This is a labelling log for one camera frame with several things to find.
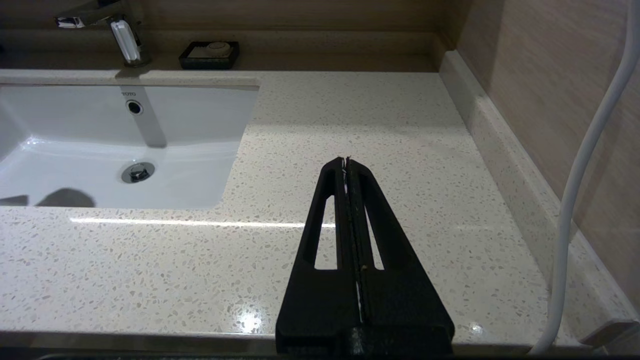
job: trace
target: black soap dish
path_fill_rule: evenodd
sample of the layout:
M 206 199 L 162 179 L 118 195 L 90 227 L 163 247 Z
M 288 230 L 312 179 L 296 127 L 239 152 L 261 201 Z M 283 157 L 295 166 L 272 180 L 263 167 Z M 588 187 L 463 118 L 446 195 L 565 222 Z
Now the black soap dish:
M 226 42 L 231 47 L 231 52 L 222 57 L 189 57 L 196 47 L 206 48 L 212 42 L 210 41 L 194 41 L 187 46 L 180 55 L 180 66 L 185 70 L 225 70 L 231 69 L 234 62 L 240 54 L 240 45 L 238 42 Z

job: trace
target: white sink basin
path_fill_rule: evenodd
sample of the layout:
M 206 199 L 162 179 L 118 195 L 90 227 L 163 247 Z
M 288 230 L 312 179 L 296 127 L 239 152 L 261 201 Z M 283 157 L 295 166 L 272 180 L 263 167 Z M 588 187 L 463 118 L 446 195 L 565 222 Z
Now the white sink basin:
M 0 204 L 211 208 L 256 97 L 253 86 L 4 86 Z M 155 172 L 123 181 L 141 161 Z

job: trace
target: white cable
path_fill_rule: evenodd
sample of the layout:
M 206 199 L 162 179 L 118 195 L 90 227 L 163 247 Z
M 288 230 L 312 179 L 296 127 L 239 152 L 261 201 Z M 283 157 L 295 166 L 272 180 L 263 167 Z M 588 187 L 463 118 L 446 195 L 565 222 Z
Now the white cable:
M 607 92 L 600 103 L 598 110 L 593 116 L 591 125 L 584 135 L 580 144 L 580 149 L 573 161 L 569 178 L 564 187 L 562 201 L 560 203 L 560 217 L 558 219 L 558 238 L 556 242 L 556 256 L 554 258 L 554 274 L 551 290 L 551 301 L 549 314 L 547 316 L 547 326 L 538 342 L 529 351 L 529 354 L 540 354 L 545 352 L 554 342 L 560 329 L 562 312 L 564 308 L 564 291 L 566 288 L 566 264 L 569 251 L 569 236 L 571 230 L 571 219 L 573 206 L 578 196 L 580 182 L 584 175 L 589 159 L 593 154 L 593 149 L 598 143 L 598 138 L 604 130 L 607 120 L 613 111 L 616 103 L 620 99 L 622 91 L 625 89 L 631 74 L 633 73 L 638 57 L 640 56 L 640 0 L 629 0 L 627 14 L 627 39 L 625 50 L 622 54 L 620 66 L 607 89 Z

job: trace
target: speckled quartz countertop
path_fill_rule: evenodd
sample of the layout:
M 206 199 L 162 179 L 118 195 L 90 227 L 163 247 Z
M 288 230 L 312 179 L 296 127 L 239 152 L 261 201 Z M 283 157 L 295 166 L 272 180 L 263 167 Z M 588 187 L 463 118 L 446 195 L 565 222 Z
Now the speckled quartz countertop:
M 0 70 L 0 81 L 259 85 L 223 200 L 0 208 L 0 330 L 272 336 L 319 170 L 352 156 L 385 192 L 454 343 L 541 334 L 545 281 L 437 73 L 116 73 Z M 564 330 L 558 343 L 576 344 Z

